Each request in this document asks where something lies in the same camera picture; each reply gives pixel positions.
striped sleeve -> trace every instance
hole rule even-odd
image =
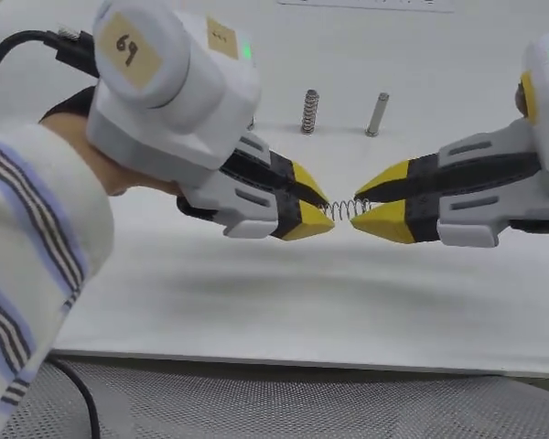
[[[0,432],[113,246],[108,197],[41,125],[0,134]]]

hand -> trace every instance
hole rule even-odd
[[[171,195],[181,195],[177,183],[168,183],[126,169],[90,145],[86,138],[87,119],[68,112],[56,112],[40,122],[65,139],[83,158],[110,196],[122,195],[130,187],[150,187]]]

gray mesh surface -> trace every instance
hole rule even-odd
[[[549,392],[504,378],[143,371],[67,363],[105,439],[549,439]],[[90,439],[86,405],[45,366],[1,439]]]

handwritten label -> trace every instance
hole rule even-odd
[[[143,34],[120,13],[114,14],[108,22],[97,46],[139,90],[148,85],[163,63]]]
[[[208,44],[211,50],[238,59],[236,32],[208,17]]]

white tabletop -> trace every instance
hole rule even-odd
[[[0,34],[59,23],[90,30],[97,4],[5,0]],[[516,118],[522,51],[549,31],[549,0],[457,0],[451,15],[179,4],[254,33],[264,83],[255,132],[332,199],[392,163]],[[21,48],[1,69],[0,121],[36,118],[88,83],[46,48]],[[308,88],[321,95],[318,128],[303,136]],[[391,100],[371,139],[363,128],[380,91]],[[232,241],[149,190],[113,206],[115,253],[58,350],[549,375],[549,236],[508,231],[494,250],[403,246],[342,223],[305,241]]]

